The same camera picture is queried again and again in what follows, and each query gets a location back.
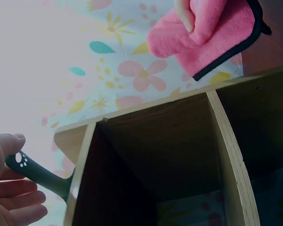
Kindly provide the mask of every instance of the fingernail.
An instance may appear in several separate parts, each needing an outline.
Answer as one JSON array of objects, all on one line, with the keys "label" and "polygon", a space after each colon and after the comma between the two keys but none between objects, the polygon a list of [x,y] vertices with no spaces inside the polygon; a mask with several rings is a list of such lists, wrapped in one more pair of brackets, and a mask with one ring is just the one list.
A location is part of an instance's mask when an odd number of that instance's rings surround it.
[{"label": "fingernail", "polygon": [[192,31],[191,25],[189,25],[188,23],[184,24],[185,29],[187,29],[188,32]]},{"label": "fingernail", "polygon": [[21,140],[23,138],[25,138],[25,136],[22,133],[16,133],[16,134],[14,134],[14,136],[17,137],[18,139],[21,139]]},{"label": "fingernail", "polygon": [[16,149],[20,151],[26,142],[25,136],[22,133],[16,133],[14,134],[14,137],[18,140]]}]

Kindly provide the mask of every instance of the floral tablecloth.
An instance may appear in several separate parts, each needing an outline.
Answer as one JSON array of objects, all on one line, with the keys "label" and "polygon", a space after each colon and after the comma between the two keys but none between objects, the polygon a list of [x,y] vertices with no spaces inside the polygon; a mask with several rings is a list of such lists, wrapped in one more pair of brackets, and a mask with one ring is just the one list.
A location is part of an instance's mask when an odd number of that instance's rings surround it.
[{"label": "floral tablecloth", "polygon": [[[152,56],[146,33],[172,6],[0,0],[0,132],[24,133],[24,151],[68,177],[74,166],[53,143],[57,127],[243,75],[241,55],[199,82],[173,57]],[[49,214],[34,225],[61,226],[66,205],[45,192]]]}]

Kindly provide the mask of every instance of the plywood edge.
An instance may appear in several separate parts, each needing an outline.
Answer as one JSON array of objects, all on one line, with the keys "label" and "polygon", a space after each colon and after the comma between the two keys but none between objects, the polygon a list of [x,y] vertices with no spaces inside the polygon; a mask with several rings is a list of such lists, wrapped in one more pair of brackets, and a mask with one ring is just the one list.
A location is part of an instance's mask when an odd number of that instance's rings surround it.
[{"label": "plywood edge", "polygon": [[54,142],[57,147],[76,164],[88,125],[57,132]]},{"label": "plywood edge", "polygon": [[101,120],[108,120],[108,119],[115,118],[115,117],[118,117],[118,116],[121,116],[121,115],[124,115],[124,114],[140,111],[140,110],[143,110],[143,109],[146,109],[146,108],[149,108],[149,107],[166,104],[166,103],[173,102],[173,101],[176,101],[176,100],[179,100],[179,99],[194,96],[194,95],[197,95],[197,94],[200,94],[200,93],[206,93],[206,92],[209,92],[209,91],[212,91],[212,90],[215,90],[215,89],[220,89],[220,88],[231,86],[231,85],[234,85],[234,84],[250,81],[250,80],[257,79],[257,78],[260,78],[260,77],[263,77],[263,76],[269,76],[269,75],[274,74],[275,72],[283,72],[283,67],[275,68],[275,69],[269,70],[269,71],[263,71],[263,72],[256,73],[254,75],[247,76],[247,77],[239,77],[239,78],[231,79],[231,80],[224,81],[224,82],[221,82],[221,83],[218,83],[218,84],[205,86],[205,87],[202,87],[200,89],[195,89],[195,90],[187,91],[187,92],[184,92],[184,93],[180,93],[179,95],[177,95],[175,97],[162,98],[162,99],[159,99],[159,100],[156,100],[156,101],[144,103],[144,104],[136,106],[136,107],[122,109],[122,110],[119,110],[117,112],[112,112],[112,113],[101,115],[101,116],[98,116],[98,117],[95,117],[95,118],[92,118],[92,119],[87,119],[87,120],[80,121],[80,122],[77,122],[77,123],[69,124],[69,125],[58,128],[57,133],[67,131],[67,130],[71,130],[71,129],[76,129],[78,127],[86,126],[88,124],[91,124],[91,123],[94,123],[94,122],[99,122]]},{"label": "plywood edge", "polygon": [[229,206],[227,219],[239,226],[259,226],[258,209],[250,178],[231,124],[215,90],[207,92]]},{"label": "plywood edge", "polygon": [[65,213],[64,226],[72,226],[73,217],[75,214],[76,200],[79,193],[82,176],[88,156],[91,140],[95,131],[96,123],[86,126],[85,134],[82,141],[82,146],[75,166],[75,173],[70,186],[67,209]]}]

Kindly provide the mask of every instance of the pink flower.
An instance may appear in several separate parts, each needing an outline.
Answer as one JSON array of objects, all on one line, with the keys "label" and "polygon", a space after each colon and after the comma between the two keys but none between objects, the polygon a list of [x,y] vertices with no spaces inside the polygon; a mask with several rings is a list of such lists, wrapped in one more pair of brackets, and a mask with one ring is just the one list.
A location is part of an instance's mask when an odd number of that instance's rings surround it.
[{"label": "pink flower", "polygon": [[143,103],[143,99],[138,96],[126,96],[116,99],[115,102],[117,108],[121,110],[129,107],[135,107],[141,105]]},{"label": "pink flower", "polygon": [[68,178],[71,176],[75,168],[75,165],[66,156],[64,156],[62,160],[62,167],[63,167],[63,170],[55,170],[53,171],[53,173],[62,178]]},{"label": "pink flower", "polygon": [[135,61],[124,61],[118,66],[118,73],[126,77],[135,77],[133,86],[138,92],[148,89],[151,84],[158,91],[166,89],[166,83],[154,74],[160,73],[167,67],[165,60],[154,61],[147,70]]}]

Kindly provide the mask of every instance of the paw print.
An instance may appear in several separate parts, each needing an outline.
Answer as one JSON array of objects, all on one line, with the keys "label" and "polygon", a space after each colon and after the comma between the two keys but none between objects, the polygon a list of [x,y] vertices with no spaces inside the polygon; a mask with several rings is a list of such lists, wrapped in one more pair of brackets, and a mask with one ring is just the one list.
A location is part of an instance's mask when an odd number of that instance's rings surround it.
[{"label": "paw print", "polygon": [[[103,65],[105,63],[105,59],[101,58],[100,63]],[[102,69],[100,66],[96,67],[96,71],[99,73],[98,78],[101,81],[105,81],[105,85],[110,89],[123,89],[124,86],[120,85],[120,78],[116,76],[110,76],[111,71],[109,68]]]},{"label": "paw print", "polygon": [[[142,13],[142,18],[144,18],[145,20],[149,20],[150,16],[149,14],[146,13],[146,10],[148,9],[147,5],[142,3],[140,4],[140,8],[144,11],[144,13]],[[150,13],[154,16],[157,17],[157,7],[154,5],[150,6]],[[151,27],[153,27],[156,24],[157,20],[151,19],[150,20],[150,25]]]},{"label": "paw print", "polygon": [[20,167],[27,166],[28,159],[24,153],[17,153],[16,154],[16,162],[20,163]]}]

